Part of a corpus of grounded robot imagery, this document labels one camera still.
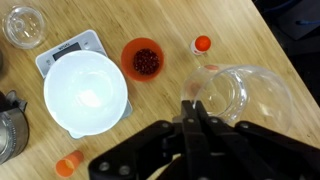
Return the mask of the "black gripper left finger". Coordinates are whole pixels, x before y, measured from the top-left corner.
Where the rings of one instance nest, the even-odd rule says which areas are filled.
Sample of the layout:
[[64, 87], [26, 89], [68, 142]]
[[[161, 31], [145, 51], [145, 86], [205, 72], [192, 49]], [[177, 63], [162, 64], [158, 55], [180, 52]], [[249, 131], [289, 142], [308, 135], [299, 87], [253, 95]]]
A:
[[197, 110], [181, 102], [181, 122], [159, 120], [93, 159], [90, 180], [145, 180], [170, 163], [174, 154], [186, 159], [189, 179], [204, 176], [200, 161], [210, 154]]

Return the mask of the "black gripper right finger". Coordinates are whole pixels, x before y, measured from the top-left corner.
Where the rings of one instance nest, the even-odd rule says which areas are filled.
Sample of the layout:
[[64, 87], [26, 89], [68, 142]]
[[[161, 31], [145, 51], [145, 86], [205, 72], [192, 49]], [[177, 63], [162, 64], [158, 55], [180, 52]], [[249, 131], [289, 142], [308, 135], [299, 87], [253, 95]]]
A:
[[209, 142], [214, 180], [320, 180], [320, 150], [249, 121], [234, 127], [195, 108]]

